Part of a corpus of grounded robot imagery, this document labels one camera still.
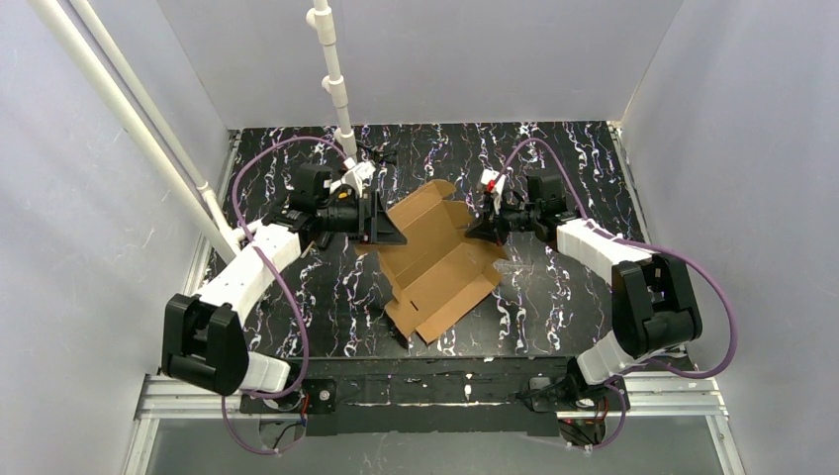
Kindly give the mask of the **brown cardboard box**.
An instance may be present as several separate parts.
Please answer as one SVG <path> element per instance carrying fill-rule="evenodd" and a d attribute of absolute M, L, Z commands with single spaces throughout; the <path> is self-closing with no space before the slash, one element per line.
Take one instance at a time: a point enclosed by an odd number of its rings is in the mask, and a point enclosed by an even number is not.
<path fill-rule="evenodd" d="M 465 237 L 473 216 L 451 198 L 455 186 L 435 179 L 390 208 L 388 217 L 407 238 L 404 245 L 360 245 L 375 252 L 392 288 L 385 312 L 402 336 L 432 343 L 472 311 L 502 280 L 496 269 L 506 250 Z"/>

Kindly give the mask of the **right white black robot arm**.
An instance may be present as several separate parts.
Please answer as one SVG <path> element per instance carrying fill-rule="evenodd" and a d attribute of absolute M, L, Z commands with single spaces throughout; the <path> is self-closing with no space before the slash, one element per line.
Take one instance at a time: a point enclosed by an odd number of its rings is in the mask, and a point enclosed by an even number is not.
<path fill-rule="evenodd" d="M 555 390 L 566 398 L 585 398 L 622 371 L 701 335 L 699 306 L 682 259 L 608 237 L 570 207 L 558 174 L 527 176 L 525 195 L 505 185 L 500 172 L 483 171 L 482 205 L 466 237 L 504 244 L 512 233 L 532 233 L 593 271 L 611 291 L 610 331 L 572 358 L 561 380 L 531 395 Z"/>

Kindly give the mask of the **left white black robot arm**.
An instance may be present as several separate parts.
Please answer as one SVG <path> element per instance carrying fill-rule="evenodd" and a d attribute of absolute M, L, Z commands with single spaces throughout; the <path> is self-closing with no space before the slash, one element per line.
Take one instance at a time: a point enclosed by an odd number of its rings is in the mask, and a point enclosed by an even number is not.
<path fill-rule="evenodd" d="M 164 311 L 163 374 L 221 396 L 237 391 L 285 396 L 300 386 L 291 365 L 249 350 L 243 326 L 281 270 L 337 234 L 360 244 L 403 245 L 364 161 L 336 177 L 304 164 L 292 175 L 248 245 L 196 294 L 174 295 Z"/>

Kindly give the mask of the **black pliers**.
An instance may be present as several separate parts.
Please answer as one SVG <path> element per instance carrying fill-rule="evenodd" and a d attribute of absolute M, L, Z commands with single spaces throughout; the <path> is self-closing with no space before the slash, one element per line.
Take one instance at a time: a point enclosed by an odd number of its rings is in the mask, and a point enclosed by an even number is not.
<path fill-rule="evenodd" d="M 385 145 L 370 146 L 362 144 L 360 147 L 366 155 L 366 159 L 379 166 L 396 165 L 398 152 Z"/>

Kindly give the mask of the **white PVC pipe frame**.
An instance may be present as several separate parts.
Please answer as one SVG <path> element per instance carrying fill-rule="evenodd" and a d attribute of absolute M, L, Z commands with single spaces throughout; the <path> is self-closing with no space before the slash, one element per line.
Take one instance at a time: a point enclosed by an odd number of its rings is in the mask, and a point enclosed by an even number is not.
<path fill-rule="evenodd" d="M 155 1 L 33 1 L 31 7 L 182 203 L 220 258 L 239 252 L 203 165 L 228 131 Z"/>

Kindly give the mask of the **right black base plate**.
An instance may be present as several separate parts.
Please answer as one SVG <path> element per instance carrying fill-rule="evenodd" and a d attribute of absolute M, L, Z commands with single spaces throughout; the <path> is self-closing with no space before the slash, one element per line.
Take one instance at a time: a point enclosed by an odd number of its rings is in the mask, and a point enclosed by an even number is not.
<path fill-rule="evenodd" d="M 514 397 L 536 413 L 630 409 L 629 399 L 624 394 L 623 381 L 614 382 L 612 387 L 614 390 L 608 389 L 604 384 L 579 385 L 565 376 L 537 376 L 530 378 L 526 386 Z"/>

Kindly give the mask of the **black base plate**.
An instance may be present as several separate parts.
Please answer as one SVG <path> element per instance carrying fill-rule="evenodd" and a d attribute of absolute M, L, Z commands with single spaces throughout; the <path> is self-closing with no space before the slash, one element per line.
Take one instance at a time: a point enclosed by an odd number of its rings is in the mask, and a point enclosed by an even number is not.
<path fill-rule="evenodd" d="M 604 384 L 579 385 L 565 376 L 537 376 L 530 378 L 526 386 L 514 397 L 536 413 L 630 409 L 629 399 L 624 394 L 623 381 L 614 382 L 612 387 L 614 390 L 608 389 Z"/>
<path fill-rule="evenodd" d="M 243 414 L 325 415 L 335 411 L 337 383 L 333 379 L 308 379 L 295 392 L 279 399 L 242 396 L 239 411 Z"/>

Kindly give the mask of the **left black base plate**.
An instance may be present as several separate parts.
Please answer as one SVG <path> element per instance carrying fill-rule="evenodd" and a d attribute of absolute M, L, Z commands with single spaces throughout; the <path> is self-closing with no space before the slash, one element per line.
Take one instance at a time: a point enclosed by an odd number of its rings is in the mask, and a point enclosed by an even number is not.
<path fill-rule="evenodd" d="M 335 411 L 337 383 L 333 379 L 308 379 L 295 392 L 279 399 L 242 396 L 239 411 L 243 414 L 325 415 Z"/>

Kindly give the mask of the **aluminium rail frame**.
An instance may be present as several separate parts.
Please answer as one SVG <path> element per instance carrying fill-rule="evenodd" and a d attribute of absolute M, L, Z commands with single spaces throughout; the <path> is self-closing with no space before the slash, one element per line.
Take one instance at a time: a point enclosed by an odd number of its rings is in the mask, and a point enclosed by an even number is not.
<path fill-rule="evenodd" d="M 499 165 L 528 138 L 548 143 L 570 176 L 587 214 L 611 233 L 640 238 L 640 218 L 621 168 L 616 129 L 605 121 L 364 125 L 363 145 L 395 154 L 380 169 L 383 196 L 395 204 L 426 179 L 452 181 L 470 209 L 482 166 Z M 668 372 L 630 374 L 615 386 L 630 399 L 624 429 L 594 455 L 566 451 L 563 434 L 579 429 L 536 414 L 513 392 L 526 379 L 558 376 L 567 360 L 610 330 L 610 295 L 595 273 L 552 252 L 535 237 L 512 236 L 509 261 L 493 290 L 441 340 L 398 336 L 385 314 L 391 287 L 377 255 L 355 256 L 337 237 L 283 271 L 304 312 L 315 378 L 336 389 L 332 413 L 308 416 L 257 455 L 223 423 L 219 396 L 151 378 L 141 423 L 157 422 L 127 473 L 145 474 L 503 474 L 723 473 L 725 437 L 709 427 L 727 416 L 716 383 L 677 380 Z"/>

